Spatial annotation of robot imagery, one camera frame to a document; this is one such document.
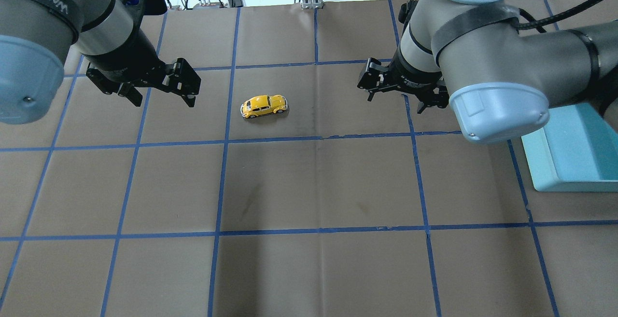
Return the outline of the light blue plastic bin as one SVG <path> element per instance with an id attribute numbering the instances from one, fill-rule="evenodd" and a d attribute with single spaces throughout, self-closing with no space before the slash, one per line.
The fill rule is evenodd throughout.
<path id="1" fill-rule="evenodd" d="M 549 110 L 547 125 L 521 137 L 539 192 L 618 191 L 617 133 L 588 103 Z"/>

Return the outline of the brown paper table cover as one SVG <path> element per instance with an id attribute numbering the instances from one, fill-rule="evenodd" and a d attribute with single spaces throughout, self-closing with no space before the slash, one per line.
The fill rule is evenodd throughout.
<path id="1" fill-rule="evenodd" d="M 615 317 L 616 193 L 537 192 L 520 139 L 357 89 L 402 3 L 146 17 L 194 108 L 104 95 L 71 50 L 48 114 L 1 126 L 1 315 Z M 242 118 L 259 95 L 289 110 Z"/>

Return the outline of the yellow toy beetle car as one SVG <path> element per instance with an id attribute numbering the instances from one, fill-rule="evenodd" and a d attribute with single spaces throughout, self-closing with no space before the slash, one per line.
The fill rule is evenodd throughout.
<path id="1" fill-rule="evenodd" d="M 244 101 L 239 109 L 245 119 L 254 119 L 265 115 L 282 114 L 289 110 L 289 103 L 283 95 L 259 95 Z"/>

